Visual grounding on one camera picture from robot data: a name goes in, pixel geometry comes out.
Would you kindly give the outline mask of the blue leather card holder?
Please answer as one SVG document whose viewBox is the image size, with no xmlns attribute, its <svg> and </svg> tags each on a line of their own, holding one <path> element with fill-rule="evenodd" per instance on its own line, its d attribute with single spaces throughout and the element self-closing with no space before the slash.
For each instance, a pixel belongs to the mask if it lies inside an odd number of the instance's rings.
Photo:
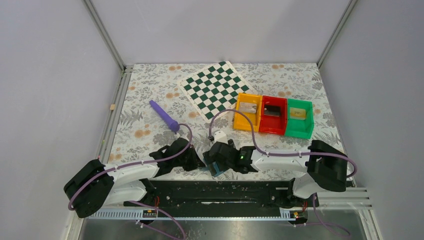
<svg viewBox="0 0 424 240">
<path fill-rule="evenodd" d="M 204 160 L 205 160 L 206 166 L 208 167 L 213 177 L 217 177 L 223 174 L 227 170 L 225 165 L 217 162 L 216 160 L 206 159 L 206 158 Z"/>
</svg>

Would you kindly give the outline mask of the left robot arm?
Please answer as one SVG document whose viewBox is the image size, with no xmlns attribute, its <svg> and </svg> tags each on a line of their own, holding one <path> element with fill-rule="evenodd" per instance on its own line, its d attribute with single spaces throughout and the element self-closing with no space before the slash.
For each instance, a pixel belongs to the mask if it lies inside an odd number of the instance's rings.
<svg viewBox="0 0 424 240">
<path fill-rule="evenodd" d="M 146 180 L 169 174 L 178 167 L 190 172 L 206 166 L 194 146 L 182 137 L 149 156 L 151 159 L 146 162 L 123 164 L 89 161 L 63 187 L 70 209 L 79 218 L 86 218 L 107 205 L 140 201 L 153 190 L 145 185 Z"/>
</svg>

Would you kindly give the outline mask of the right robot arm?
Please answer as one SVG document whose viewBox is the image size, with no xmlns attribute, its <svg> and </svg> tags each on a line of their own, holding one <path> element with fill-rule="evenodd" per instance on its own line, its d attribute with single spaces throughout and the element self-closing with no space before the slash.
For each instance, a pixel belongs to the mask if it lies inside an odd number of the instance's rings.
<svg viewBox="0 0 424 240">
<path fill-rule="evenodd" d="M 307 199 L 320 192 L 346 190 L 347 156 L 321 140 L 313 140 L 307 148 L 287 151 L 272 149 L 268 152 L 256 146 L 234 146 L 215 142 L 203 153 L 211 175 L 217 177 L 232 169 L 242 174 L 266 170 L 290 170 L 303 175 L 290 181 L 289 196 Z"/>
</svg>

